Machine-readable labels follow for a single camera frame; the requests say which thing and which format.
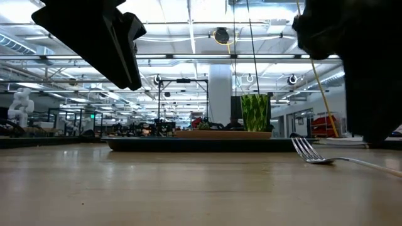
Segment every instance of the green glass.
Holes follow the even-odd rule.
[[[249,132],[266,132],[268,95],[251,94],[241,97],[244,127]]]

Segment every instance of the desk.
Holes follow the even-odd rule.
[[[402,170],[402,152],[317,148]],[[296,153],[0,151],[0,225],[402,225],[402,180]]]

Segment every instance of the dark tray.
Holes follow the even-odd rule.
[[[291,139],[183,139],[174,137],[105,137],[114,151],[134,152],[294,152]]]

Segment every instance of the white column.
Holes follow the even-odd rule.
[[[224,126],[230,122],[232,71],[230,65],[211,65],[209,68],[209,118]]]

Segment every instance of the wooden tray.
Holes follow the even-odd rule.
[[[271,132],[246,131],[176,131],[176,137],[186,139],[269,139]]]

